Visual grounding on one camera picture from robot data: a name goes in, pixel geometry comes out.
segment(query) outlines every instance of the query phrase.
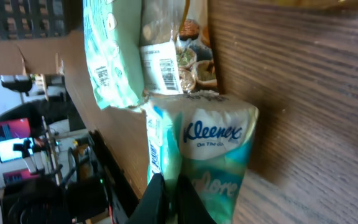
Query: laptop screen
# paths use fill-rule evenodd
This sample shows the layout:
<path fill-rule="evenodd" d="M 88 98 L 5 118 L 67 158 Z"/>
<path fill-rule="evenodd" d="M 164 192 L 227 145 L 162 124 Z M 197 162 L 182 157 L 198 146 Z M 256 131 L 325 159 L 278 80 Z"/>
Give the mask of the laptop screen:
<path fill-rule="evenodd" d="M 34 140 L 30 137 L 30 124 L 27 118 L 0 122 L 0 161 L 8 162 L 15 159 L 21 159 L 20 151 L 13 151 L 14 144 L 23 144 L 28 139 L 30 147 Z"/>

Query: wooden surface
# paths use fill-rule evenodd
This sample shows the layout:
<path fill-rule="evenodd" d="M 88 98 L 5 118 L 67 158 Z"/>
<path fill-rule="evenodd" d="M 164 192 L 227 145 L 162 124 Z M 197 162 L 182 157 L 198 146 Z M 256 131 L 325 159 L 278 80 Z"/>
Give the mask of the wooden surface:
<path fill-rule="evenodd" d="M 223 91 L 260 109 L 235 222 L 358 223 L 358 9 L 214 0 L 209 11 Z M 74 35 L 69 47 L 81 47 L 65 60 L 68 90 L 141 197 L 144 116 L 97 108 Z"/>

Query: person in black clothing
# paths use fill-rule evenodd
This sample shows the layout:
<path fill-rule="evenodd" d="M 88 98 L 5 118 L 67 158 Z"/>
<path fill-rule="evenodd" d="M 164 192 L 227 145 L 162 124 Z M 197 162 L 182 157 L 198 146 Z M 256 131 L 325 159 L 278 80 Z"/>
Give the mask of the person in black clothing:
<path fill-rule="evenodd" d="M 60 97 L 50 97 L 47 100 L 35 100 L 19 105 L 0 115 L 1 121 L 9 121 L 21 118 L 27 118 L 30 124 L 31 137 L 35 143 L 42 145 L 39 139 L 42 135 L 42 116 L 45 118 L 47 125 L 54 122 L 67 119 L 69 114 L 76 113 L 75 106 L 72 102 L 63 102 Z"/>

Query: food package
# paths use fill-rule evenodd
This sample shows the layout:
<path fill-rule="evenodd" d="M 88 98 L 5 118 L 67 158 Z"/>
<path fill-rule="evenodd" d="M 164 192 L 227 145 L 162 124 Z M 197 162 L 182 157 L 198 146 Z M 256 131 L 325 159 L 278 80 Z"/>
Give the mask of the food package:
<path fill-rule="evenodd" d="M 139 54 L 142 2 L 83 0 L 86 63 L 98 106 L 142 103 Z"/>
<path fill-rule="evenodd" d="M 335 6 L 358 4 L 358 0 L 263 0 L 281 6 L 295 6 L 314 9 L 324 9 Z"/>
<path fill-rule="evenodd" d="M 145 105 L 150 167 L 173 192 L 179 174 L 191 180 L 217 223 L 232 223 L 252 145 L 258 109 L 233 96 L 198 92 L 152 96 Z"/>
<path fill-rule="evenodd" d="M 207 0 L 143 0 L 140 46 L 147 91 L 218 91 Z"/>

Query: black basket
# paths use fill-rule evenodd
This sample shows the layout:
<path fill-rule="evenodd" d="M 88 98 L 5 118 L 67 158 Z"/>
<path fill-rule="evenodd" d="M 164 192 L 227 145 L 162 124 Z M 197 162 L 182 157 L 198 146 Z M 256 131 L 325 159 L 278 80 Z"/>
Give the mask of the black basket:
<path fill-rule="evenodd" d="M 66 35 L 66 8 L 65 0 L 0 0 L 0 40 Z"/>

